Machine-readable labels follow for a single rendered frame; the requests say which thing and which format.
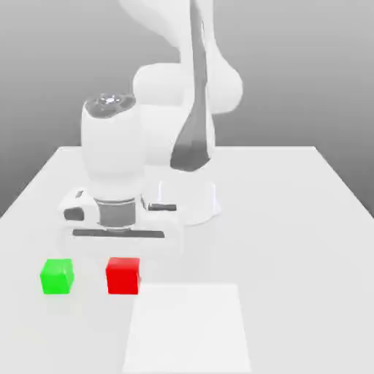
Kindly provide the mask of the small green cube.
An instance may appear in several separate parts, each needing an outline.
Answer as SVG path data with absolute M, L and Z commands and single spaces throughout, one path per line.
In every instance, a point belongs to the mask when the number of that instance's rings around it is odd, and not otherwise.
M 69 294 L 75 279 L 71 259 L 47 259 L 39 275 L 44 294 Z

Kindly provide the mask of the small red cube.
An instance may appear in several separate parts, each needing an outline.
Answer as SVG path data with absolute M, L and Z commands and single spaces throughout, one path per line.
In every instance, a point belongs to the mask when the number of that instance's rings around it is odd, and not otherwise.
M 138 294 L 140 259 L 110 257 L 105 269 L 109 294 Z

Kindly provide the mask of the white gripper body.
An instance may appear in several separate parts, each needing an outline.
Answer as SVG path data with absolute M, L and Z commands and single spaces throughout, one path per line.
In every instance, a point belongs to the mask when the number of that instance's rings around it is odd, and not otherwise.
M 60 221 L 59 248 L 71 256 L 177 256 L 183 251 L 183 225 L 161 217 L 133 229 L 110 231 Z

